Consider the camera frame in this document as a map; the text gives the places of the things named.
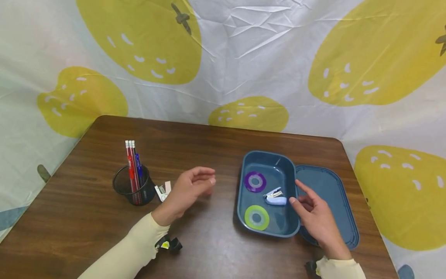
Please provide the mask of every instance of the red pencil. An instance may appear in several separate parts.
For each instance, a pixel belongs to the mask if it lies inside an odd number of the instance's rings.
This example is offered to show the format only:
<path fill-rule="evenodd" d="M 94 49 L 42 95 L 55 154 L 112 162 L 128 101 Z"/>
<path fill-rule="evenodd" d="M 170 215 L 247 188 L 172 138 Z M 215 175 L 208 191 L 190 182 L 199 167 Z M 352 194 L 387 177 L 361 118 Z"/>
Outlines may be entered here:
<path fill-rule="evenodd" d="M 128 141 L 128 143 L 129 143 L 129 147 L 130 147 L 130 154 L 132 156 L 133 173 L 135 176 L 136 189 L 139 190 L 142 185 L 140 185 L 139 176 L 138 176 L 138 168 L 136 167 L 135 141 Z M 142 203 L 142 198 L 141 198 L 140 192 L 136 195 L 136 198 L 138 199 L 139 203 Z"/>
<path fill-rule="evenodd" d="M 136 182 L 135 182 L 135 171 L 133 168 L 133 163 L 132 163 L 132 156 L 130 153 L 130 146 L 129 146 L 129 142 L 125 141 L 125 149 L 127 151 L 127 160 L 128 160 L 128 174 L 130 176 L 130 185 L 132 187 L 132 192 L 136 191 Z M 133 195 L 133 202 L 134 204 L 138 204 L 138 200 L 136 198 L 135 195 Z"/>

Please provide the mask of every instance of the pencil holder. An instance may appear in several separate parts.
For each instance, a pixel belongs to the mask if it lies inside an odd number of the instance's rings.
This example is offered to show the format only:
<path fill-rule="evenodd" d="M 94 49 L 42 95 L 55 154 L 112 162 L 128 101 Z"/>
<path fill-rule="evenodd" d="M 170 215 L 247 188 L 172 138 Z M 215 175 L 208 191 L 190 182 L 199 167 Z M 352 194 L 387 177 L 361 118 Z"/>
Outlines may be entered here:
<path fill-rule="evenodd" d="M 142 184 L 138 190 L 132 191 L 132 182 L 128 166 L 120 168 L 113 177 L 113 189 L 116 193 L 123 195 L 133 205 L 148 204 L 156 194 L 155 184 L 150 179 L 149 170 L 142 166 Z"/>

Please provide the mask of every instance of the green tape roll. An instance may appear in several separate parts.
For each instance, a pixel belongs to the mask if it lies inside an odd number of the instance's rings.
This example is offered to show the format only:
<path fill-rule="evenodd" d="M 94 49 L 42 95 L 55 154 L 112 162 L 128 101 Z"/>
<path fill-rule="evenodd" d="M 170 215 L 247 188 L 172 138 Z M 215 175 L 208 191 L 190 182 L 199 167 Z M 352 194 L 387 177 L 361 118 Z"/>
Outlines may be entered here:
<path fill-rule="evenodd" d="M 260 221 L 254 221 L 255 214 L 260 216 Z M 245 223 L 251 229 L 265 230 L 269 225 L 268 212 L 259 205 L 251 205 L 245 211 Z"/>

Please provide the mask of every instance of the left hand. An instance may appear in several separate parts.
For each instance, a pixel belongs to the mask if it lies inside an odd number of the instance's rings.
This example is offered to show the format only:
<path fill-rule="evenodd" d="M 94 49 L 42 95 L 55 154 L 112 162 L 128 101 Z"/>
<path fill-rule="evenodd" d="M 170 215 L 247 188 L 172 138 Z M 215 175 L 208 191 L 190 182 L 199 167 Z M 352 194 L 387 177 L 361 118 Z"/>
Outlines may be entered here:
<path fill-rule="evenodd" d="M 215 170 L 207 167 L 195 167 L 183 172 L 166 200 L 152 212 L 152 218 L 160 226 L 172 224 L 199 196 L 210 195 L 215 182 Z"/>

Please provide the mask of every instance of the pen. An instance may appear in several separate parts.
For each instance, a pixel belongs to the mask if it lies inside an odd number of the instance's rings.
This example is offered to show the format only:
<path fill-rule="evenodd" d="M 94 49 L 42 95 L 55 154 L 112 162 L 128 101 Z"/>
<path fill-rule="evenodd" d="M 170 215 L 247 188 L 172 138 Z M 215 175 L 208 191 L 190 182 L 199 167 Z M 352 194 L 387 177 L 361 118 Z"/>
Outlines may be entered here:
<path fill-rule="evenodd" d="M 139 154 L 136 153 L 135 157 L 136 157 L 136 168 L 138 170 L 138 176 L 140 179 L 140 187 L 143 187 L 144 186 L 144 177 L 143 177 L 143 173 L 142 173 L 142 165 L 139 160 Z M 143 191 L 143 194 L 144 194 L 144 200 L 147 199 L 147 193 L 145 191 Z"/>

